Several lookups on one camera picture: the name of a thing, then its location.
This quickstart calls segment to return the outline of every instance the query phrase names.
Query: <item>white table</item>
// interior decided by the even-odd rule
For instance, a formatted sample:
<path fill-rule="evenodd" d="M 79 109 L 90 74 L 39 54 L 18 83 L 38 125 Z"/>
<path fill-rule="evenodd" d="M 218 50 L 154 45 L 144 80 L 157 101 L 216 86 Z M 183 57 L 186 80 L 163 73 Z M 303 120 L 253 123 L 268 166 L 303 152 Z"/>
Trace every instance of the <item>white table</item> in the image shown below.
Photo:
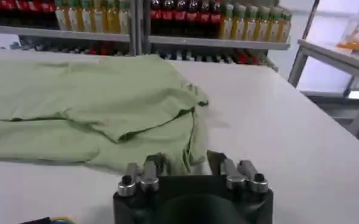
<path fill-rule="evenodd" d="M 312 43 L 306 40 L 299 40 L 298 43 L 300 47 L 297 53 L 297 58 L 288 79 L 294 87 L 297 87 L 299 83 L 308 57 L 313 57 L 351 75 L 359 77 L 359 56 L 352 55 L 351 49 L 338 48 L 335 43 Z M 353 135 L 359 136 L 359 114 L 349 127 L 349 131 Z"/>
<path fill-rule="evenodd" d="M 173 65 L 210 97 L 209 149 L 235 162 L 251 159 L 266 175 L 275 193 L 274 223 L 359 223 L 354 136 L 272 69 Z M 119 178 L 84 166 L 0 162 L 0 224 L 57 215 L 77 224 L 112 224 Z"/>

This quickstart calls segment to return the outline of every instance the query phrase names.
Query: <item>bottle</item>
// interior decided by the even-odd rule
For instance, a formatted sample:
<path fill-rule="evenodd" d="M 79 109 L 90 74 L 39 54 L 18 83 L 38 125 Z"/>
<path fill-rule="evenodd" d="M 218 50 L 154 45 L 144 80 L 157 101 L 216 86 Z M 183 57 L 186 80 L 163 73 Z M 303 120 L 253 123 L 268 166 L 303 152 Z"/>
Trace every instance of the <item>bottle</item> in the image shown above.
<path fill-rule="evenodd" d="M 164 35 L 172 34 L 174 7 L 174 0 L 165 0 L 163 3 L 162 31 Z"/>
<path fill-rule="evenodd" d="M 248 18 L 248 25 L 247 25 L 247 37 L 245 40 L 247 41 L 254 41 L 254 33 L 255 28 L 257 26 L 257 13 L 258 13 L 258 7 L 251 6 L 250 12 L 249 12 L 249 18 Z"/>
<path fill-rule="evenodd" d="M 246 7 L 243 5 L 238 6 L 238 16 L 233 22 L 231 39 L 241 40 L 244 31 L 244 13 L 246 12 Z"/>
<path fill-rule="evenodd" d="M 210 14 L 210 38 L 218 38 L 221 28 L 221 0 L 213 0 L 211 2 Z"/>
<path fill-rule="evenodd" d="M 84 31 L 82 10 L 79 7 L 78 0 L 69 0 L 69 21 L 71 23 L 72 31 Z"/>
<path fill-rule="evenodd" d="M 151 34 L 159 34 L 160 21 L 162 19 L 162 10 L 159 0 L 151 0 Z"/>
<path fill-rule="evenodd" d="M 287 13 L 285 15 L 286 23 L 283 26 L 280 42 L 286 43 L 286 41 L 288 40 L 290 29 L 291 29 L 291 17 L 292 15 L 290 13 Z"/>
<path fill-rule="evenodd" d="M 243 30 L 243 34 L 241 36 L 242 40 L 247 40 L 248 23 L 249 23 L 250 14 L 251 14 L 251 5 L 247 4 L 246 11 L 244 12 L 244 30 Z"/>
<path fill-rule="evenodd" d="M 198 36 L 206 37 L 209 29 L 210 22 L 210 8 L 209 0 L 202 0 L 201 7 L 199 9 L 197 23 L 198 23 Z"/>
<path fill-rule="evenodd" d="M 190 0 L 186 13 L 186 35 L 195 37 L 197 33 L 198 0 Z"/>
<path fill-rule="evenodd" d="M 275 8 L 272 13 L 273 20 L 270 21 L 270 31 L 269 31 L 269 41 L 270 42 L 279 42 L 279 31 L 282 23 L 281 19 L 282 9 Z"/>
<path fill-rule="evenodd" d="M 119 2 L 115 0 L 107 1 L 107 25 L 110 33 L 120 33 L 119 25 Z"/>
<path fill-rule="evenodd" d="M 101 6 L 101 0 L 94 0 L 94 20 L 95 29 L 98 33 L 103 33 L 107 30 L 107 16 Z"/>
<path fill-rule="evenodd" d="M 268 21 L 269 14 L 270 14 L 270 8 L 263 6 L 261 8 L 260 19 L 258 21 L 257 28 L 255 28 L 255 34 L 258 34 L 257 38 L 255 38 L 254 36 L 255 41 L 268 41 L 266 39 L 266 32 L 269 23 Z"/>
<path fill-rule="evenodd" d="M 95 32 L 94 11 L 91 6 L 91 0 L 82 0 L 82 7 L 84 31 Z"/>
<path fill-rule="evenodd" d="M 55 0 L 56 18 L 59 23 L 60 30 L 71 30 L 71 23 L 69 22 L 68 9 L 63 5 L 62 0 Z"/>
<path fill-rule="evenodd" d="M 128 0 L 119 1 L 119 25 L 120 32 L 129 34 L 130 3 Z"/>
<path fill-rule="evenodd" d="M 186 0 L 178 0 L 174 11 L 174 35 L 181 36 L 185 33 Z"/>
<path fill-rule="evenodd" d="M 221 39 L 229 39 L 230 38 L 230 33 L 232 30 L 232 12 L 233 12 L 233 5 L 227 4 L 226 5 L 226 15 L 225 15 L 225 19 L 222 24 L 222 29 L 221 29 L 221 33 L 220 33 Z"/>

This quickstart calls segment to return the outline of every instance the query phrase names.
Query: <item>metal clamp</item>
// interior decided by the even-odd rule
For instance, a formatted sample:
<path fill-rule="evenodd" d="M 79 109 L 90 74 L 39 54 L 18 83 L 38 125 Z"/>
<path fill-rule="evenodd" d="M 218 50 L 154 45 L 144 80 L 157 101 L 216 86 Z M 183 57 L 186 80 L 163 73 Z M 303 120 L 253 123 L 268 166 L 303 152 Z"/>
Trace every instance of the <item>metal clamp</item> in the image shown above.
<path fill-rule="evenodd" d="M 130 197 L 136 193 L 136 175 L 137 164 L 129 163 L 126 168 L 126 174 L 118 183 L 118 194 L 122 197 Z"/>
<path fill-rule="evenodd" d="M 156 177 L 156 165 L 151 160 L 147 160 L 144 163 L 144 174 L 140 178 L 140 186 L 144 192 L 156 192 L 159 190 L 159 178 Z"/>
<path fill-rule="evenodd" d="M 233 190 L 236 187 L 244 187 L 248 180 L 244 175 L 240 174 L 231 159 L 224 160 L 224 170 L 227 174 L 227 188 Z"/>
<path fill-rule="evenodd" d="M 250 189 L 256 193 L 266 193 L 269 191 L 268 182 L 262 173 L 258 173 L 254 165 L 249 160 L 242 160 L 238 164 L 239 173 L 250 179 Z"/>

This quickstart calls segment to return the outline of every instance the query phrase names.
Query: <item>store shelf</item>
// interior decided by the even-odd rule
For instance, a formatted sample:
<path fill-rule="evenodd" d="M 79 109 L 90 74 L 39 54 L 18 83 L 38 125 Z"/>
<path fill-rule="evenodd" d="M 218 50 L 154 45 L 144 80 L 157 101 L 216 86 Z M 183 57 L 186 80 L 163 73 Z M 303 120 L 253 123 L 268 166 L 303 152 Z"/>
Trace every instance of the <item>store shelf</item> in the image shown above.
<path fill-rule="evenodd" d="M 205 47 L 229 47 L 267 50 L 286 50 L 290 47 L 290 39 L 286 43 L 272 43 L 241 40 L 149 36 L 148 40 L 150 43 L 154 44 L 191 45 Z"/>
<path fill-rule="evenodd" d="M 0 33 L 26 35 L 36 37 L 53 37 L 53 38 L 69 38 L 80 40 L 104 40 L 104 41 L 119 41 L 129 42 L 128 34 L 114 34 L 114 33 L 88 33 L 75 32 L 64 30 L 46 30 L 22 27 L 0 26 Z"/>

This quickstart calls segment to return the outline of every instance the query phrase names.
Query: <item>wrinkled fabric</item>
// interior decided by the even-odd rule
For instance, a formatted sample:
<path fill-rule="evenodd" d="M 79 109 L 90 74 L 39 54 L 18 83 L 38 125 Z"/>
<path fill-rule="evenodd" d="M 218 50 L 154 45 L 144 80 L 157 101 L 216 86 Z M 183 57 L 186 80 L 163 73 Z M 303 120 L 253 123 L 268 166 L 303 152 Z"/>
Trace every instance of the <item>wrinkled fabric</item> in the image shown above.
<path fill-rule="evenodd" d="M 0 159 L 124 170 L 161 153 L 170 174 L 205 158 L 202 91 L 150 55 L 99 63 L 0 60 Z"/>

